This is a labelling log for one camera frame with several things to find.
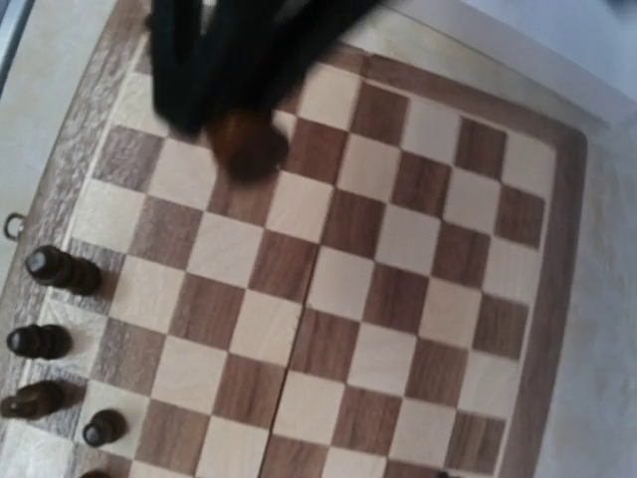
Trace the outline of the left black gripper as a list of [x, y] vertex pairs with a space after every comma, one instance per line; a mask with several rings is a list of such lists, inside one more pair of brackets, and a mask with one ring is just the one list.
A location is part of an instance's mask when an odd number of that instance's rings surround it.
[[153, 1], [148, 15], [153, 106], [193, 135], [233, 111], [283, 100], [376, 0]]

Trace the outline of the dark chess king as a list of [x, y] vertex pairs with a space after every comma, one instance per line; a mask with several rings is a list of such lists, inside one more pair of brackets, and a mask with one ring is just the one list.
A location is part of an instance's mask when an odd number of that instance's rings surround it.
[[1, 416], [37, 420], [65, 407], [73, 385], [62, 380], [41, 380], [24, 385], [1, 399]]

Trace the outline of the dark chess bishop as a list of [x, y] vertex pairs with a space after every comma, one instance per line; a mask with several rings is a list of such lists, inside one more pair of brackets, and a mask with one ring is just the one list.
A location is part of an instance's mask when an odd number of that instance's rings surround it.
[[44, 245], [31, 252], [24, 261], [27, 273], [45, 287], [89, 296], [102, 283], [101, 269], [92, 261], [73, 256], [54, 245]]
[[235, 111], [204, 128], [216, 162], [239, 183], [263, 181], [286, 161], [290, 141], [271, 113]]

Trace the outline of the dark chess pawn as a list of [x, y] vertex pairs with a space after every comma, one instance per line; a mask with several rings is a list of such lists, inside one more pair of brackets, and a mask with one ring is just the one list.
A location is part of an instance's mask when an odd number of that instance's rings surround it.
[[124, 416], [115, 409], [95, 413], [82, 430], [84, 442], [90, 447], [102, 447], [121, 439], [127, 431]]
[[93, 469], [82, 474], [80, 478], [110, 478], [110, 474], [101, 469]]

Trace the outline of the dark chess queen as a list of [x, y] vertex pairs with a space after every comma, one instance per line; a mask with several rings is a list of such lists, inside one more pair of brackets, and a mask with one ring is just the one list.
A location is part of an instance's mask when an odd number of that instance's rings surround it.
[[6, 338], [8, 349], [26, 359], [60, 359], [72, 346], [69, 332], [58, 325], [29, 325], [17, 328]]

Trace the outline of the wooden chess board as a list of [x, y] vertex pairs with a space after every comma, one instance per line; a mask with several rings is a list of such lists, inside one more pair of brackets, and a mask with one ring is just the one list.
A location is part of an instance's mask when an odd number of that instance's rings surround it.
[[[532, 477], [562, 349], [585, 136], [344, 46], [275, 109], [291, 142], [233, 184], [152, 111], [144, 1], [115, 4], [1, 300], [58, 359], [1, 354], [1, 392], [73, 387], [3, 419], [5, 477]], [[89, 296], [24, 266], [94, 262]], [[103, 409], [127, 431], [90, 447]]]

